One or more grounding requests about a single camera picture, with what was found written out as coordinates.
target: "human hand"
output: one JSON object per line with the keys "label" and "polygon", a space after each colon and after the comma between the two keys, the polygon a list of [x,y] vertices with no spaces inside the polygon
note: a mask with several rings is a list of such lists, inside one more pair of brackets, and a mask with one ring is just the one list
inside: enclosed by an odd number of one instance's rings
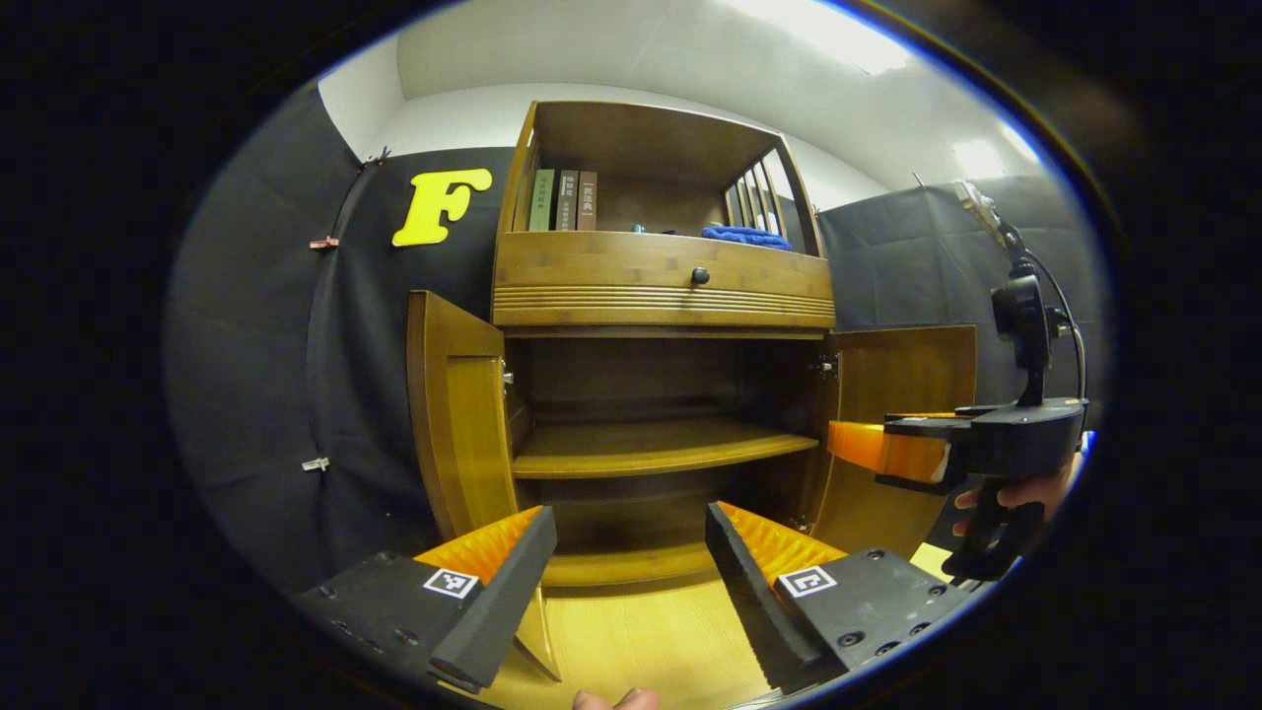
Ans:
{"label": "human hand", "polygon": [[578,691],[578,695],[574,696],[574,710],[658,710],[659,707],[661,707],[661,696],[642,687],[631,689],[612,707],[603,697],[591,692]]}
{"label": "human hand", "polygon": [[[1082,465],[1083,454],[1076,453],[1055,477],[1026,479],[1021,483],[1000,489],[998,496],[996,496],[996,501],[998,501],[1000,506],[1003,506],[1005,508],[1016,508],[1018,506],[1025,506],[1026,503],[1042,503],[1042,522],[1046,523],[1056,513],[1056,508],[1060,507],[1060,502],[1065,499],[1065,494],[1069,493],[1069,487],[1073,486]],[[977,497],[981,491],[981,487],[978,487],[955,497],[955,508],[965,511],[968,508],[977,507]],[[950,532],[954,536],[967,535],[968,521],[955,523],[952,526]]]}

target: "blue towel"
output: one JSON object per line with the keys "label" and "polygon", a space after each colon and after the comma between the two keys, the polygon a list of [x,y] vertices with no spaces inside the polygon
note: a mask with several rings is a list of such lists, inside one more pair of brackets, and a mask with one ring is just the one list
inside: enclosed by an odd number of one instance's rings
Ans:
{"label": "blue towel", "polygon": [[723,241],[737,241],[741,243],[752,243],[755,246],[770,246],[771,248],[793,251],[793,243],[789,243],[787,238],[776,233],[771,233],[770,231],[762,231],[760,228],[705,227],[702,230],[702,236],[704,236],[705,238],[722,238]]}

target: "open cabinet door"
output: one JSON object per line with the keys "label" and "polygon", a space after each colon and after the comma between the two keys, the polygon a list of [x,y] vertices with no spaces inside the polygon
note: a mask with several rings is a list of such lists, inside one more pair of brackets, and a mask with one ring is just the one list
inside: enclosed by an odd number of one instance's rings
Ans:
{"label": "open cabinet door", "polygon": [[[838,354],[838,377],[824,380],[820,415],[881,424],[887,414],[950,412],[973,405],[976,329],[964,324],[825,335],[824,352]],[[820,449],[820,475],[805,492],[804,508],[815,516],[811,536],[844,551],[880,545],[910,560],[945,499],[878,484],[872,472]]]}
{"label": "open cabinet door", "polygon": [[[516,513],[504,406],[504,333],[428,290],[411,291],[408,400],[420,479],[443,540]],[[515,646],[548,676],[558,677],[538,589]]]}

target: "book spine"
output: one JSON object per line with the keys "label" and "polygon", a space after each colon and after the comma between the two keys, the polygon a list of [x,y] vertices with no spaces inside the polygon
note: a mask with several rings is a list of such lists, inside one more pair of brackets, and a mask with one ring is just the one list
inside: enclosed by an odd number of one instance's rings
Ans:
{"label": "book spine", "polygon": [[577,208],[578,170],[562,170],[560,188],[557,190],[557,231],[573,231]]}
{"label": "book spine", "polygon": [[530,199],[530,231],[548,231],[551,223],[551,168],[535,170],[535,193]]}
{"label": "book spine", "polygon": [[596,231],[596,173],[578,173],[578,226],[581,231]]}

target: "black fabric wall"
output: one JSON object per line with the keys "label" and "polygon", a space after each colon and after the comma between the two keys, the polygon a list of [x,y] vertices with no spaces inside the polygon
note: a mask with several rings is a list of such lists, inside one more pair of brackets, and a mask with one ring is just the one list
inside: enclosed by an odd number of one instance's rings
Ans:
{"label": "black fabric wall", "polygon": [[[406,293],[428,288],[490,315],[511,154],[405,155],[358,174],[312,84],[204,193],[168,293],[168,410],[209,513],[281,589],[309,589],[379,550],[437,542],[408,412]],[[392,246],[411,177],[466,166],[488,168],[493,183],[448,238]],[[341,246],[308,247],[326,235]],[[328,470],[302,469],[321,457]]]}
{"label": "black fabric wall", "polygon": [[[1087,395],[1094,402],[1088,428],[1098,429],[1108,400],[1113,337],[1108,277],[1095,236],[1056,184],[1041,177],[978,179],[1016,224],[1026,246],[1056,276],[1083,332]],[[1010,262],[973,216],[960,207],[952,185],[931,185],[872,197],[820,212],[837,300],[837,329],[977,324],[977,404],[1012,402],[1025,387],[1012,344],[998,338],[989,289],[1007,279]],[[1058,304],[1040,274],[1044,300]],[[1046,393],[1076,392],[1070,337],[1051,344]],[[968,488],[973,484],[965,483]],[[950,525],[962,518],[944,507],[929,542],[954,547]]]}
{"label": "black fabric wall", "polygon": [[[316,438],[332,467],[323,478],[360,496],[333,492],[343,535],[328,546],[338,567],[377,549],[419,554],[438,542],[413,444],[405,334],[408,291],[429,289],[490,319],[495,230],[510,148],[442,150],[370,165],[347,201],[336,251],[310,306],[308,388]],[[391,243],[408,214],[418,173],[487,168],[491,187],[438,243]]]}
{"label": "black fabric wall", "polygon": [[314,86],[286,101],[223,166],[172,271],[164,388],[186,467],[228,542],[281,586],[333,569],[336,516],[303,367],[321,256],[356,177]]}

